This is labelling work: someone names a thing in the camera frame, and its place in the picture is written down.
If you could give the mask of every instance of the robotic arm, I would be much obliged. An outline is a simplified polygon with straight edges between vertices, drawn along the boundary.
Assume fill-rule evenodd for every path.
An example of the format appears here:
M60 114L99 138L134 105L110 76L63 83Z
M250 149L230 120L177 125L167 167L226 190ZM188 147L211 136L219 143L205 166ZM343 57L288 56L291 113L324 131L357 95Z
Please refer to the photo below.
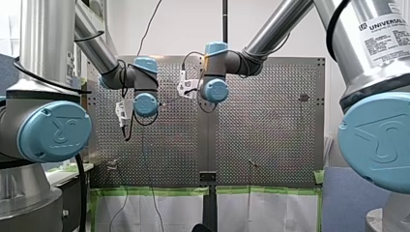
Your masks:
M410 193L410 94L392 92L410 84L410 29L395 0L283 0L242 52L221 42L206 46L200 96L223 102L227 73L259 74L313 6L347 86L340 100L342 154L376 186Z
M84 7L81 1L21 1L20 57L15 60L20 76L0 97L0 228L63 230L62 192L50 187L39 163L73 158L92 131L79 104L84 92L73 78L74 35L102 74L103 87L134 88L135 114L157 113L155 60L138 57L121 67L103 40L93 37L97 30Z
M137 57L133 64L126 66L123 62L121 66L104 40L101 37L93 38L97 29L88 18L86 8L81 1L76 4L74 35L77 45L101 74L101 86L113 90L133 88L133 109L136 115L154 116L159 107L157 62L149 57Z

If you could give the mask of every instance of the black pole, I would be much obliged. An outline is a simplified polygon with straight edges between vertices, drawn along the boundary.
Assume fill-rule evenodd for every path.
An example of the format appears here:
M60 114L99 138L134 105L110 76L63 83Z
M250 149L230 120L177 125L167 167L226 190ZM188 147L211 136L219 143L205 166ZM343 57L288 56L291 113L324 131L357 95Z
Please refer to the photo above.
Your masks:
M223 41L228 43L228 0L222 0Z

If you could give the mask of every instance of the white wall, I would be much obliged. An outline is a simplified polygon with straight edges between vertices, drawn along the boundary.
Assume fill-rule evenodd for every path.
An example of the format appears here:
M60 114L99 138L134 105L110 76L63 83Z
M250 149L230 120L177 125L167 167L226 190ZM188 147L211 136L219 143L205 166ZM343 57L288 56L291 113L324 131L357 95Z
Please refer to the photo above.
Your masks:
M136 54L157 1L106 1L108 29L118 54ZM230 48L240 50L246 46L280 2L281 0L229 1ZM397 2L403 6L408 17L408 1ZM221 30L220 0L163 1L142 54L185 55L193 50L202 51L206 43L222 40ZM345 85L337 64L328 54L325 41L326 34L320 18L317 11L312 10L292 32L286 46L275 56L327 59L325 135L336 138L342 118L338 101ZM337 144L331 151L331 165L346 165Z

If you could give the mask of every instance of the metal wall panel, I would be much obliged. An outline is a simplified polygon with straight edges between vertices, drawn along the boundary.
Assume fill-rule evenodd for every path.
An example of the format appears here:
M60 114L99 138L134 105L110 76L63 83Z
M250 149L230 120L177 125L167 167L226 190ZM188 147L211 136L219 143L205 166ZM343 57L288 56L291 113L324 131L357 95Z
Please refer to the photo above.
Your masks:
M161 102L178 97L182 60L158 60ZM189 78L197 78L200 61L189 62ZM120 91L89 81L90 89L97 88L89 98L96 98L89 102L96 127L90 142L90 156L97 161L92 187L151 182L159 187L198 186L199 171L217 171L217 185L313 187L312 171L321 169L323 160L324 60L270 58L261 75L230 75L227 81L228 101L213 114L201 112L191 100L163 107L158 121L144 129L143 153L141 126L134 124L129 142L119 129L114 105ZM301 94L309 100L300 102ZM118 160L117 170L107 170L113 160ZM251 167L249 160L259 167Z
M134 122L129 142L124 141L114 110L115 103L121 100L121 91L98 87L95 109L98 141L94 146L98 146L100 164L92 175L93 187L198 185L197 108L196 101L178 98L176 86L181 61L180 57L160 59L159 99L170 103L160 108L152 126L142 128ZM197 78L196 66L188 65L187 71L190 78ZM132 96L133 90L129 90L127 98ZM113 160L118 160L118 168L108 170L106 165Z
M313 171L323 166L324 61L271 58L259 76L227 82L217 185L314 187Z

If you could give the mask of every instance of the universal robots label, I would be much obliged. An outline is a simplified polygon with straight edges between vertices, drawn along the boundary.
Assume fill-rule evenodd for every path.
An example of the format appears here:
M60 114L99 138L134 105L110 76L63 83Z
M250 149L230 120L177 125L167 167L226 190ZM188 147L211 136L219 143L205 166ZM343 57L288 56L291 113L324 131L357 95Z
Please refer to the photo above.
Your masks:
M401 14L386 14L359 26L367 58L373 67L410 56L410 28Z

